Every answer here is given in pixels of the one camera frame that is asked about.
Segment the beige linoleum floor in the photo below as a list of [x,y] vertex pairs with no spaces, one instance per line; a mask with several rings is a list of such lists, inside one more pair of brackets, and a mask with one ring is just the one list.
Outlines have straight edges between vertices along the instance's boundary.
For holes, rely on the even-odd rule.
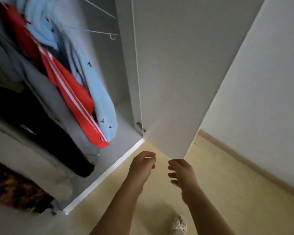
[[[135,210],[131,234],[166,235],[176,213],[196,234],[180,189],[167,177],[168,157],[145,142],[107,177],[67,217],[70,232],[88,235],[127,175],[132,158],[141,151],[157,153],[156,169],[144,186]],[[197,136],[185,158],[195,169],[201,187],[236,234],[293,234],[294,197]]]

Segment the metal hinge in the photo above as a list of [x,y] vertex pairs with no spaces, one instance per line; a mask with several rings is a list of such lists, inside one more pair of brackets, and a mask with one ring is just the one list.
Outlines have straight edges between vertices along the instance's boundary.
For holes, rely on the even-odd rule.
[[137,122],[136,125],[137,125],[141,130],[143,130],[145,133],[147,133],[147,130],[145,130],[145,129],[143,128],[141,122]]

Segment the closet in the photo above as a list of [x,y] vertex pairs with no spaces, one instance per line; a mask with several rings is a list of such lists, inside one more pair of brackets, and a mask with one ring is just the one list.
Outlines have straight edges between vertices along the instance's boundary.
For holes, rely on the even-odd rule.
[[92,174],[71,178],[69,213],[145,140],[183,158],[263,0],[57,0],[116,109]]

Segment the person's left hand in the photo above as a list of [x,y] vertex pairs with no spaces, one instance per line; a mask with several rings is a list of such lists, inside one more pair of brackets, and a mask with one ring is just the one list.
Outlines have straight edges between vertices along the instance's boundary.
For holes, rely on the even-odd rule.
[[151,170],[155,169],[156,154],[153,152],[141,152],[134,157],[129,167],[129,173],[126,178],[131,184],[141,187],[145,184],[151,174]]

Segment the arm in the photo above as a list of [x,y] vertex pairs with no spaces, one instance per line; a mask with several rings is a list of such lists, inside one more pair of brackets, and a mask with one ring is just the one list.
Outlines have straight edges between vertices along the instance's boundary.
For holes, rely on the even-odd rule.
[[182,190],[182,199],[188,206],[198,234],[235,235],[218,210],[201,190],[194,170],[184,159],[169,161],[171,183]]
[[141,152],[133,159],[128,176],[90,235],[129,234],[138,196],[155,168],[155,156],[152,152]]

